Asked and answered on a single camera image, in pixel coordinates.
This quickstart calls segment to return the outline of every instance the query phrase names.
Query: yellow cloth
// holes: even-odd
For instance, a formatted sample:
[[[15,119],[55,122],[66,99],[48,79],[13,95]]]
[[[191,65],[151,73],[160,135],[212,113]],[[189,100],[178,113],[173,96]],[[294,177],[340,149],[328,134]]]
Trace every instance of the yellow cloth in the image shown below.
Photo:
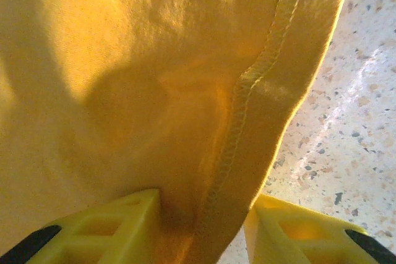
[[[343,0],[0,0],[0,252],[161,190],[159,263],[215,263]]]

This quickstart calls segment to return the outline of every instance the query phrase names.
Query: terrazzo floor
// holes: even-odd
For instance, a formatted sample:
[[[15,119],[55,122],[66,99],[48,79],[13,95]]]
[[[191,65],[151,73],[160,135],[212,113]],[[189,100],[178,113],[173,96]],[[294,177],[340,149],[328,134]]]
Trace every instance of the terrazzo floor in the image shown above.
[[[396,253],[396,0],[345,0],[263,193],[350,221]],[[243,230],[220,264],[248,262]]]

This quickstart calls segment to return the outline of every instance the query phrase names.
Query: black rubber pad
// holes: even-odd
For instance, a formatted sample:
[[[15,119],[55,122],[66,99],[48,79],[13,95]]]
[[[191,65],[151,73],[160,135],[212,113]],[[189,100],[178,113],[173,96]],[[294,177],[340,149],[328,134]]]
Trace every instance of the black rubber pad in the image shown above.
[[[396,256],[374,238],[355,230],[345,230],[345,232],[379,264],[396,264]]]
[[[0,264],[25,264],[62,228],[58,225],[37,230],[0,257]]]

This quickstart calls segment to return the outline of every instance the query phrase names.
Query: seam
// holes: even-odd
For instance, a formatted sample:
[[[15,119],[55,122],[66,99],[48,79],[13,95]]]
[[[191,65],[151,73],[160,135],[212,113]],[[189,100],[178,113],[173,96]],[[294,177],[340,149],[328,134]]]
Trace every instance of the seam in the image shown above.
[[[228,135],[217,162],[218,171],[205,201],[203,220],[200,222],[198,232],[203,232],[206,225],[209,224],[207,218],[214,209],[217,195],[233,167],[239,139],[247,117],[250,96],[254,87],[277,62],[298,3],[299,0],[278,0],[264,49],[255,63],[239,76],[234,87]]]

